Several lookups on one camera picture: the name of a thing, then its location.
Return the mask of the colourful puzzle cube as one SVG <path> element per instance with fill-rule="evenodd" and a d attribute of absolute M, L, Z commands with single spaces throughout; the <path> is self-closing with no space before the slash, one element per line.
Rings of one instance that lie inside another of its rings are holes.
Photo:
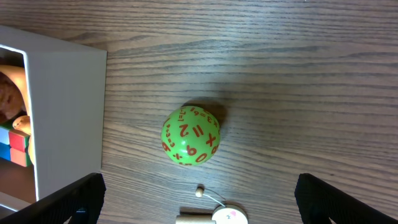
<path fill-rule="evenodd" d="M 1 124 L 1 158 L 22 167 L 31 166 L 29 138 L 28 134 L 12 127 L 12 120 Z"/>

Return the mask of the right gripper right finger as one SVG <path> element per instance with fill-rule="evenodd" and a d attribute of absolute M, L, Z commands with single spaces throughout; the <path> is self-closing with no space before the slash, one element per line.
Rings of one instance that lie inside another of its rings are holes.
<path fill-rule="evenodd" d="M 397 224 L 312 174 L 299 175 L 294 195 L 303 224 Z"/>

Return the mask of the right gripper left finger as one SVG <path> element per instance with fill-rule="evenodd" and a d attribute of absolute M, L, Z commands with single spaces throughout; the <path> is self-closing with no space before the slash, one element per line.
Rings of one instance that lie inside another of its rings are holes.
<path fill-rule="evenodd" d="M 96 223 L 105 192 L 102 174 L 91 173 L 1 219 L 1 224 Z"/>

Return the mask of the brown plush toy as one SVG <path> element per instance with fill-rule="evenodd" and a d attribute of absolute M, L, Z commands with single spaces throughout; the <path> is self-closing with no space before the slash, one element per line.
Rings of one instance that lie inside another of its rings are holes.
<path fill-rule="evenodd" d="M 24 100 L 18 87 L 1 73 L 1 124 L 25 110 Z"/>

